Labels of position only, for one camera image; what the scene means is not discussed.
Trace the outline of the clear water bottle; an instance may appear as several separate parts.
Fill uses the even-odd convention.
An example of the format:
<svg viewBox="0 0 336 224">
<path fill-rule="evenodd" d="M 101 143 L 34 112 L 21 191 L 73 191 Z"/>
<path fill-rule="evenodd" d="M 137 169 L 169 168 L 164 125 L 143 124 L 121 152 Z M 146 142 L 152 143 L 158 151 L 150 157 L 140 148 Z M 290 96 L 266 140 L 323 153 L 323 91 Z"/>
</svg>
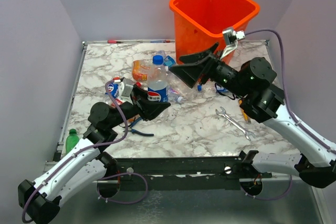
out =
<svg viewBox="0 0 336 224">
<path fill-rule="evenodd" d="M 171 73 L 167 75 L 167 80 L 169 102 L 183 103 L 191 100 L 194 95 L 194 90 L 192 88 L 188 87 L 182 80 Z"/>
</svg>

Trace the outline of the blue label slim bottle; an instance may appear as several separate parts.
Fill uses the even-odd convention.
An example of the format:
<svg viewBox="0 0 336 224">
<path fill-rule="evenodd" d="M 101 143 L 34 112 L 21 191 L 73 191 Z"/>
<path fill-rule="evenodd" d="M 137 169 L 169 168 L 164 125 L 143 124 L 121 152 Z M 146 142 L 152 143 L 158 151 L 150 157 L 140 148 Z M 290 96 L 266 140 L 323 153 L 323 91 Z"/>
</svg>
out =
<svg viewBox="0 0 336 224">
<path fill-rule="evenodd" d="M 229 91 L 225 88 L 223 88 L 222 86 L 220 86 L 219 84 L 215 83 L 215 84 L 198 84 L 197 85 L 197 91 L 201 92 L 201 91 L 213 91 L 215 93 L 229 93 Z"/>
</svg>

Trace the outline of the green plastic bottle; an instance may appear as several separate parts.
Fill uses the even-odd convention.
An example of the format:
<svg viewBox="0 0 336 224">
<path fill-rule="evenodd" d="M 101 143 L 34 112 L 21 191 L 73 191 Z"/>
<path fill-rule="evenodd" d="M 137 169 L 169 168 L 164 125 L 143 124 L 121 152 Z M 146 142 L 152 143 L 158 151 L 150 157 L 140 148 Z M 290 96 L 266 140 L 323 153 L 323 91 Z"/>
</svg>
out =
<svg viewBox="0 0 336 224">
<path fill-rule="evenodd" d="M 68 154 L 79 142 L 79 137 L 77 134 L 76 129 L 70 129 L 69 135 L 66 138 L 65 142 L 65 148 L 66 148 L 66 154 Z"/>
</svg>

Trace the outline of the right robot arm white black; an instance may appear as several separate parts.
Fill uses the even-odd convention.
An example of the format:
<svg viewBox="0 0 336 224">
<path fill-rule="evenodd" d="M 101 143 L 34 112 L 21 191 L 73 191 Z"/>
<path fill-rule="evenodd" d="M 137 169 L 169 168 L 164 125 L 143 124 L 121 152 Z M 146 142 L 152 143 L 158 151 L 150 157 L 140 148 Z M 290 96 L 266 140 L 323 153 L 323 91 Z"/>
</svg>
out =
<svg viewBox="0 0 336 224">
<path fill-rule="evenodd" d="M 276 172 L 298 176 L 316 188 L 335 182 L 335 143 L 290 114 L 284 91 L 273 84 L 277 74 L 264 57 L 245 62 L 238 71 L 215 56 L 213 49 L 182 56 L 181 61 L 170 72 L 188 87 L 214 81 L 242 99 L 240 107 L 251 119 L 273 129 L 299 150 L 293 155 L 250 151 L 241 164 L 246 177 Z"/>
</svg>

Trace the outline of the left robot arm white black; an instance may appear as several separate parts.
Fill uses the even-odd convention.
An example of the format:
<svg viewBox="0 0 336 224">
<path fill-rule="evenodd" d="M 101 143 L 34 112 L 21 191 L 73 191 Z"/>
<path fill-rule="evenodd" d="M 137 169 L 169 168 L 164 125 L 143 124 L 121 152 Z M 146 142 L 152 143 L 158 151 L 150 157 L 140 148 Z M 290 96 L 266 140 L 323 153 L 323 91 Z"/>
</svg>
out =
<svg viewBox="0 0 336 224">
<path fill-rule="evenodd" d="M 71 151 L 56 165 L 34 181 L 24 180 L 18 186 L 18 201 L 23 209 L 23 223 L 50 223 L 61 207 L 75 194 L 95 180 L 115 175 L 114 158 L 105 152 L 117 138 L 114 128 L 139 115 L 150 121 L 170 106 L 169 102 L 154 101 L 148 91 L 134 85 L 129 100 L 113 105 L 95 103 L 88 117 L 89 127 Z"/>
</svg>

